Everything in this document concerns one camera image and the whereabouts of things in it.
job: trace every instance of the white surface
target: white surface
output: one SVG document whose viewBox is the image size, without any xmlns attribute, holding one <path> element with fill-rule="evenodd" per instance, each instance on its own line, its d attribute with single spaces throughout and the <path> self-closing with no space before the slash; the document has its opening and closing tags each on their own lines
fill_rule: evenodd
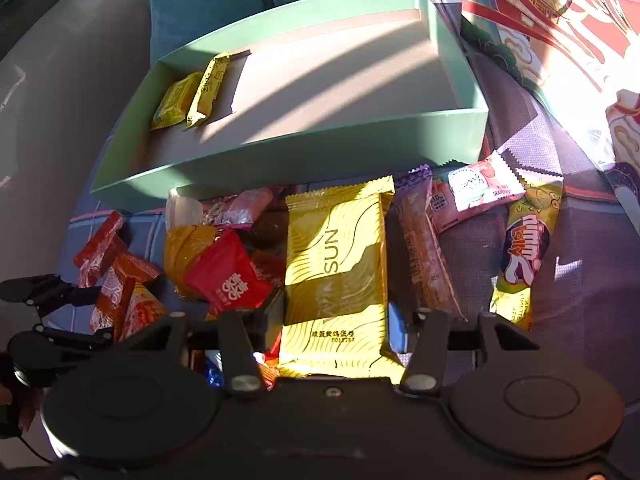
<svg viewBox="0 0 640 480">
<path fill-rule="evenodd" d="M 60 0 L 0 60 L 0 280 L 55 272 L 66 224 L 148 70 L 148 0 Z M 34 312 L 0 304 L 0 349 Z M 44 429 L 25 439 L 52 457 Z M 8 467 L 39 465 L 0 441 Z"/>
</svg>

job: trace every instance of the bolt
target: bolt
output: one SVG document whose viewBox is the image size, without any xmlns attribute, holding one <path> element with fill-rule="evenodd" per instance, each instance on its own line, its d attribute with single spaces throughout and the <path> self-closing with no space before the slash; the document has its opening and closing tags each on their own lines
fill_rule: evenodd
<svg viewBox="0 0 640 480">
<path fill-rule="evenodd" d="M 237 375 L 231 379 L 231 389 L 236 392 L 256 392 L 262 383 L 252 375 Z"/>
<path fill-rule="evenodd" d="M 404 385 L 414 392 L 428 392 L 438 385 L 438 381 L 435 377 L 427 374 L 415 374 L 410 376 Z"/>
<path fill-rule="evenodd" d="M 324 394 L 327 397 L 340 397 L 342 395 L 342 390 L 336 386 L 329 386 L 325 391 Z"/>
</svg>

